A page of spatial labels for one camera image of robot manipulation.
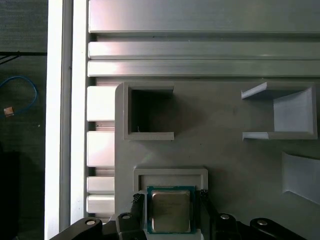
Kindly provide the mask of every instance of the blue cable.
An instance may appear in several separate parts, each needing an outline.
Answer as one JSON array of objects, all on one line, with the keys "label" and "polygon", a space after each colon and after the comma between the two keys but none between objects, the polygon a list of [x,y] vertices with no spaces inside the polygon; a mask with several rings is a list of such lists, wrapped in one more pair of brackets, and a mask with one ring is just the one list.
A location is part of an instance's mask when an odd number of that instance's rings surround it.
[{"label": "blue cable", "polygon": [[2,83],[0,83],[0,88],[2,88],[5,84],[7,84],[8,82],[10,82],[11,80],[15,80],[15,79],[23,79],[25,81],[27,81],[28,83],[30,83],[33,87],[33,90],[34,90],[34,98],[32,100],[32,102],[26,106],[25,108],[22,108],[18,111],[15,111],[13,114],[14,115],[18,115],[18,114],[22,114],[26,111],[28,111],[33,104],[35,104],[36,100],[37,100],[37,97],[38,97],[38,91],[37,91],[37,88],[36,88],[36,85],[27,77],[25,76],[12,76],[12,77],[9,77],[8,79],[4,80]]}]

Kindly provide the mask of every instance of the dark floor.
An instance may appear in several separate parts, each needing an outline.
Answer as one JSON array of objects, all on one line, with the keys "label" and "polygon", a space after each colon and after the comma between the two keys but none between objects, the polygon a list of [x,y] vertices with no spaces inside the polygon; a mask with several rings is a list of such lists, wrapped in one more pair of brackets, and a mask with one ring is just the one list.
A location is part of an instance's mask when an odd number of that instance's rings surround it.
[{"label": "dark floor", "polygon": [[[46,52],[47,27],[48,0],[0,0],[0,52]],[[38,90],[27,112],[1,118],[4,108],[27,106],[34,91],[23,80],[0,88],[0,143],[5,152],[19,153],[20,240],[44,238],[46,71],[44,56],[22,56],[0,65],[0,83],[21,75],[30,78]]]}]

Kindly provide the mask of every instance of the black object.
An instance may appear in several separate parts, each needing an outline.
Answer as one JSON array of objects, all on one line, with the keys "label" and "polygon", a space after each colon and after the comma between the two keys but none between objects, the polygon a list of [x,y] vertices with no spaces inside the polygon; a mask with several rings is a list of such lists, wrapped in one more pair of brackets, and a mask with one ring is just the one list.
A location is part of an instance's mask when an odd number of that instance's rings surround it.
[{"label": "black object", "polygon": [[[197,192],[200,216],[195,216],[205,240],[305,240],[267,218],[256,218],[245,225],[227,213],[219,213],[211,203],[208,191]],[[120,214],[104,226],[100,219],[85,217],[51,240],[147,240],[144,227],[143,194],[133,196],[130,212]]]},{"label": "black object", "polygon": [[46,52],[25,52],[25,51],[0,51],[0,65],[17,59],[21,56],[47,56]]},{"label": "black object", "polygon": [[0,144],[0,160],[4,171],[2,171],[2,192],[6,197],[2,198],[5,219],[2,223],[1,239],[11,240],[18,235],[19,221],[19,154],[17,152],[4,152]]}]

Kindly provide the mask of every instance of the metal frame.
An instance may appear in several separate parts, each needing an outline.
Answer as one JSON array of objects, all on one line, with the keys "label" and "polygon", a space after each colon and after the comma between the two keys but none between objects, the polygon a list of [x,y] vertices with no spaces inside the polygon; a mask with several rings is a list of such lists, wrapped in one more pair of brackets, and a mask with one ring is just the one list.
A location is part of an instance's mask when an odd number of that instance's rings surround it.
[{"label": "metal frame", "polygon": [[44,239],[70,225],[72,1],[49,0]]},{"label": "metal frame", "polygon": [[[148,81],[181,81],[186,76],[194,81],[220,76],[319,77],[318,15],[308,14],[316,11],[313,4],[318,2],[294,2],[287,7],[276,0],[49,0],[44,239],[85,217],[87,201],[99,203],[95,196],[87,198],[88,121],[104,121],[95,130],[106,131],[112,119],[90,117],[90,112],[87,116],[92,106],[87,102],[89,77],[98,77],[97,88],[141,81],[141,76]],[[168,4],[172,8],[161,11]],[[113,11],[106,14],[106,9]],[[193,9],[204,14],[194,14]],[[96,20],[91,27],[90,14]],[[288,16],[295,16],[290,19],[296,24],[288,23]],[[97,42],[91,42],[88,51],[90,33]],[[112,172],[95,171],[103,178]]]},{"label": "metal frame", "polygon": [[73,2],[70,223],[87,215],[88,0]]}]

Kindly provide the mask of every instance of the screw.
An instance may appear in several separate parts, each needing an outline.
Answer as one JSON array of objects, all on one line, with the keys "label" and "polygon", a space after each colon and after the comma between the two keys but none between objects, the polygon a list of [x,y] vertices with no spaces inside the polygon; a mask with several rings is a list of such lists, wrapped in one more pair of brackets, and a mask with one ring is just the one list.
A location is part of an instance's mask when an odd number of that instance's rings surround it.
[{"label": "screw", "polygon": [[222,214],[220,218],[222,218],[223,220],[228,220],[230,217],[227,214]]},{"label": "screw", "polygon": [[259,225],[261,225],[261,226],[266,226],[266,225],[268,225],[268,223],[267,223],[266,221],[264,221],[264,220],[258,220],[257,223],[258,223]]},{"label": "screw", "polygon": [[96,221],[94,221],[94,220],[89,220],[86,222],[87,225],[93,225],[95,223],[96,223]]}]

